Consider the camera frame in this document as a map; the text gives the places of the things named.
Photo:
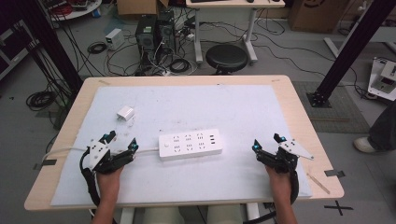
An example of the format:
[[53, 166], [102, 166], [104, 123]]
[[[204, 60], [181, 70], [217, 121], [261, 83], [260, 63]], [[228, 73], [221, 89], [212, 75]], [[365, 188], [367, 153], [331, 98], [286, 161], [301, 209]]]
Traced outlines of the white desk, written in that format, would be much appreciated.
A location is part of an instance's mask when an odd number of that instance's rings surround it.
[[231, 16], [233, 13], [239, 15], [241, 10], [248, 12], [247, 32], [242, 35], [242, 40], [247, 50], [247, 56], [251, 63], [258, 61], [256, 52], [251, 44], [253, 26], [256, 19], [256, 13], [261, 8], [282, 8], [286, 4], [283, 0], [186, 0], [186, 6], [194, 10], [195, 16], [195, 35], [194, 35], [194, 52], [195, 61], [202, 63], [204, 61], [201, 49], [200, 27], [201, 10], [207, 10], [206, 16], [212, 15], [215, 11]]

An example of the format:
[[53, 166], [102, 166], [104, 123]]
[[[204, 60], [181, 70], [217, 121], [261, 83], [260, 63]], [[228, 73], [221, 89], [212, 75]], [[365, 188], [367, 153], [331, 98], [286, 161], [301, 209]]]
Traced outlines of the person's right hand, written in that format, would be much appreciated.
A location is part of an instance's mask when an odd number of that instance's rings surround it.
[[265, 166], [275, 203], [290, 204], [291, 183], [289, 174], [278, 174], [274, 168]]

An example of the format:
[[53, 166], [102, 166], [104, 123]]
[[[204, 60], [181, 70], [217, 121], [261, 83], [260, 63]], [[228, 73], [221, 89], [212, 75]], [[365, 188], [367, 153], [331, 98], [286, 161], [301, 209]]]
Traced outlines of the white charger adapter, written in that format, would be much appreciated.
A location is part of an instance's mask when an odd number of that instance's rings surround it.
[[117, 112], [118, 119], [128, 121], [134, 116], [134, 109], [128, 105], [124, 106]]

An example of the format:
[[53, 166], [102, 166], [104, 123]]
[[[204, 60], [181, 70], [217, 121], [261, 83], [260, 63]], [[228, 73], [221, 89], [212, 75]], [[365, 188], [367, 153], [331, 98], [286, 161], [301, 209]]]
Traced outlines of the large cardboard box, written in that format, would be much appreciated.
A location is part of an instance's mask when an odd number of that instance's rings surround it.
[[349, 0], [294, 0], [289, 25], [292, 31], [331, 33], [347, 9]]

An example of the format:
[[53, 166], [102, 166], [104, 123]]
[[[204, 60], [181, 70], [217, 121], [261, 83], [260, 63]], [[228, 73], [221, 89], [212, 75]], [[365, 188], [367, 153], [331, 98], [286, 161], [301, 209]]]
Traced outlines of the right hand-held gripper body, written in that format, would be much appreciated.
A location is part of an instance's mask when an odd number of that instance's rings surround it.
[[263, 153], [256, 154], [256, 159], [274, 168], [277, 173], [285, 174], [294, 171], [300, 157], [311, 161], [314, 159], [314, 156], [294, 139], [278, 143], [278, 150], [275, 154], [262, 150]]

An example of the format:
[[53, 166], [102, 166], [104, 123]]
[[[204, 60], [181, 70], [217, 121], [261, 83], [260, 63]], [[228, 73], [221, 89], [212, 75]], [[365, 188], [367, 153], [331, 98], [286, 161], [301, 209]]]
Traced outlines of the person's left hand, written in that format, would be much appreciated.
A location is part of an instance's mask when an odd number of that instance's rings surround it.
[[123, 168], [120, 168], [110, 174], [99, 173], [97, 175], [97, 182], [102, 202], [115, 203], [117, 201], [120, 191], [120, 175], [122, 170]]

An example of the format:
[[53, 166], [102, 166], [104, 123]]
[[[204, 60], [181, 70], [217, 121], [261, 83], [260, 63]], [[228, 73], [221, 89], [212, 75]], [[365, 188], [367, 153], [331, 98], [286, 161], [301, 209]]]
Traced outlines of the black tape cross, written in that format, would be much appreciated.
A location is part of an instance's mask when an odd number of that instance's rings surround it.
[[334, 201], [334, 204], [325, 204], [324, 208], [337, 210], [341, 217], [344, 215], [344, 211], [353, 211], [354, 210], [354, 208], [351, 206], [341, 205], [337, 200]]

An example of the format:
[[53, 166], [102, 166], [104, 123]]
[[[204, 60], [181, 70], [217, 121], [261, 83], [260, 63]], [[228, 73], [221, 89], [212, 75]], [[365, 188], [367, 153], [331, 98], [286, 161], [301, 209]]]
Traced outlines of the black metal stand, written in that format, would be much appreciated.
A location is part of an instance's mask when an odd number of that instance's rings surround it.
[[29, 8], [32, 11], [32, 18], [30, 21], [33, 23], [32, 28], [35, 31], [36, 37], [40, 40], [44, 49], [51, 57], [71, 92], [73, 94], [78, 94], [83, 84], [82, 79], [71, 63], [59, 38], [52, 30], [38, 0], [27, 0], [27, 2], [30, 4]]
[[367, 8], [325, 78], [314, 92], [306, 94], [312, 107], [328, 106], [336, 86], [395, 7], [396, 0], [374, 0]]

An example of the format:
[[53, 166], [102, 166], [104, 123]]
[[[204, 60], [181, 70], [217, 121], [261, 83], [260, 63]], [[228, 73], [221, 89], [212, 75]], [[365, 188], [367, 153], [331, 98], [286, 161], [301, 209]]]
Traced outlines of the white power strip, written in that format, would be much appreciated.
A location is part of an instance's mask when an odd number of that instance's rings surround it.
[[218, 129], [159, 136], [159, 155], [162, 161], [217, 155], [222, 150]]

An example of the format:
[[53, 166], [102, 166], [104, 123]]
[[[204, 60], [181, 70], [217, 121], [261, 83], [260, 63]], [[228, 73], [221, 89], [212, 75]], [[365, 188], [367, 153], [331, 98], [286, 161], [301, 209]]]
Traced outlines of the black round stool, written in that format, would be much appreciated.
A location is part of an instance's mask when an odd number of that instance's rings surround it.
[[248, 64], [245, 51], [235, 45], [216, 45], [205, 54], [206, 62], [216, 69], [216, 75], [229, 75]]

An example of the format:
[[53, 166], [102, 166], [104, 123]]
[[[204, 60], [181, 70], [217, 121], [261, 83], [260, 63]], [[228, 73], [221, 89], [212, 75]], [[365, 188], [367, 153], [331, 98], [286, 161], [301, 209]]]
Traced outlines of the thin wooden stick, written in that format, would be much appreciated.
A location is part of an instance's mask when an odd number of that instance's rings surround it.
[[306, 173], [306, 175], [316, 184], [318, 185], [324, 192], [327, 194], [331, 194], [331, 192], [318, 180], [316, 179], [313, 175]]

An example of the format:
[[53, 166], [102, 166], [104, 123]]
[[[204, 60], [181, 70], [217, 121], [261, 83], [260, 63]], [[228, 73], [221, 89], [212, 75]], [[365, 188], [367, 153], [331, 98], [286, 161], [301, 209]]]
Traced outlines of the black computer tower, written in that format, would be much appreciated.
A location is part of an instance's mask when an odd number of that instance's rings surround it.
[[156, 20], [155, 15], [142, 15], [135, 30], [135, 38], [143, 65], [151, 65], [154, 61], [154, 52], [157, 47]]
[[176, 50], [174, 12], [162, 11], [158, 16], [157, 24], [164, 51], [174, 53]]

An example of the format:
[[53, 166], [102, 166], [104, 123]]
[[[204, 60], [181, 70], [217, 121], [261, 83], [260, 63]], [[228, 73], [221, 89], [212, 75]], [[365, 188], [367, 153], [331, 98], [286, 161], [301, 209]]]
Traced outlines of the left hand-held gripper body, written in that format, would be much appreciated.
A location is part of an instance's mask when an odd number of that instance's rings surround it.
[[81, 156], [81, 161], [89, 157], [88, 168], [101, 174], [110, 174], [134, 160], [134, 154], [127, 149], [118, 154], [112, 154], [108, 144], [92, 142]]

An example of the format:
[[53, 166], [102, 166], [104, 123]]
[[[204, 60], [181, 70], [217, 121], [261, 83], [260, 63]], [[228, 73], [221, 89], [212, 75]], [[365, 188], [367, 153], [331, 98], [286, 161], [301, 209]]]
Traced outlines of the dark floor mat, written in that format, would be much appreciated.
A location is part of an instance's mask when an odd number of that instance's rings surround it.
[[317, 133], [368, 133], [367, 121], [344, 87], [336, 87], [322, 107], [313, 107], [308, 94], [316, 90], [319, 82], [293, 81], [292, 85]]

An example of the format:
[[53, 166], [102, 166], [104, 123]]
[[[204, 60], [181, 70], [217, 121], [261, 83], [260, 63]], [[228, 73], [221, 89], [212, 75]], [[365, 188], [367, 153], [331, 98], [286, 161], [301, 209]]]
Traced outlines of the white electronic device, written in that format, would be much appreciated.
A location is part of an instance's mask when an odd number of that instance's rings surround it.
[[396, 99], [396, 62], [382, 57], [373, 59], [368, 92], [391, 101]]

